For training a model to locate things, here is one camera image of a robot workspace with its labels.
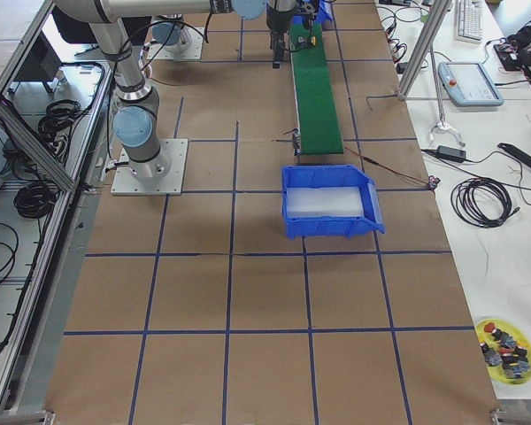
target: blue joint cap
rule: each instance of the blue joint cap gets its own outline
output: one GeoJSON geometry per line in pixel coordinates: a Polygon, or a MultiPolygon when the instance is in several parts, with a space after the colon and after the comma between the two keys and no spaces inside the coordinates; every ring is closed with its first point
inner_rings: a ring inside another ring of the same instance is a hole
{"type": "Polygon", "coordinates": [[[114,133],[128,148],[138,148],[146,143],[153,131],[150,115],[137,106],[128,106],[114,117],[114,133]]]}
{"type": "Polygon", "coordinates": [[[165,46],[174,46],[181,39],[181,25],[173,22],[164,22],[154,25],[151,29],[153,38],[165,46]]]}
{"type": "Polygon", "coordinates": [[[266,0],[232,0],[236,13],[247,20],[257,19],[266,9],[266,0]]]}

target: device screen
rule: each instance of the device screen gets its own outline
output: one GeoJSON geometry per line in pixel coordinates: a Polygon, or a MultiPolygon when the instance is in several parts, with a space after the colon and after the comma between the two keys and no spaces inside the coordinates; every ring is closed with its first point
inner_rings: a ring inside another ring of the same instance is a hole
{"type": "Polygon", "coordinates": [[[476,64],[449,64],[452,77],[457,81],[462,97],[467,100],[494,100],[486,76],[476,64]]]}

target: keyboard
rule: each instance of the keyboard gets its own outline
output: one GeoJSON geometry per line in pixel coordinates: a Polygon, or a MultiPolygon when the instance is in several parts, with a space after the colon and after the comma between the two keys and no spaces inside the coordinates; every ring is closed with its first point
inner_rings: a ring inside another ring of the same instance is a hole
{"type": "Polygon", "coordinates": [[[481,43],[483,0],[454,0],[454,38],[470,43],[481,43]]]}

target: light blue device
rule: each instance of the light blue device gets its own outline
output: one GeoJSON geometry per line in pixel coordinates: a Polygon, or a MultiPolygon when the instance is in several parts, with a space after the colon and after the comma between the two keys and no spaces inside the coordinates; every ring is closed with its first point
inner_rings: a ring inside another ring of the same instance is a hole
{"type": "Polygon", "coordinates": [[[504,104],[504,98],[480,62],[442,62],[438,74],[456,106],[504,104]]]}

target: red object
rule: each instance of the red object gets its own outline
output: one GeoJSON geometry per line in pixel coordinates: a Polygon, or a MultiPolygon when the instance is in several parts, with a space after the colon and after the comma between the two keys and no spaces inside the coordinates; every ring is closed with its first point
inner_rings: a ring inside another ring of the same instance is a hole
{"type": "Polygon", "coordinates": [[[493,321],[491,321],[486,326],[484,326],[484,331],[489,332],[491,334],[495,328],[496,328],[496,324],[493,321]]]}

